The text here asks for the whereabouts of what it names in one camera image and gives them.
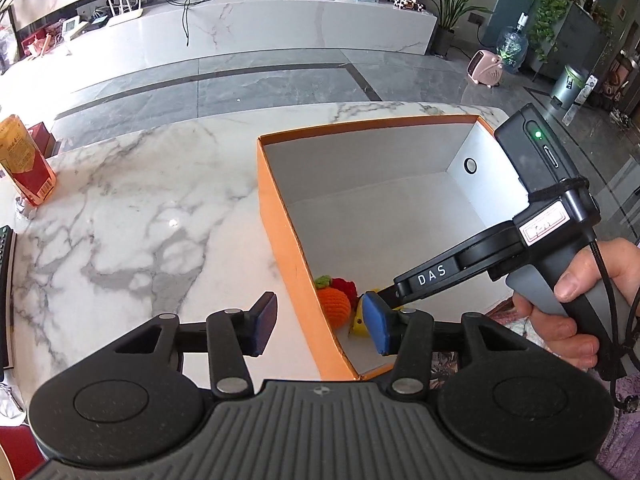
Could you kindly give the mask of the person's right hand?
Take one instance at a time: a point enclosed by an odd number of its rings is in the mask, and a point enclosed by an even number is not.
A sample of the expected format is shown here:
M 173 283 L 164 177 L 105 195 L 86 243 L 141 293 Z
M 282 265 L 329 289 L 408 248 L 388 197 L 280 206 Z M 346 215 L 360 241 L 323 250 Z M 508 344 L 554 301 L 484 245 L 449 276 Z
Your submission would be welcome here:
M 637 245 L 579 237 L 535 252 L 506 284 L 549 351 L 606 382 L 639 373 Z

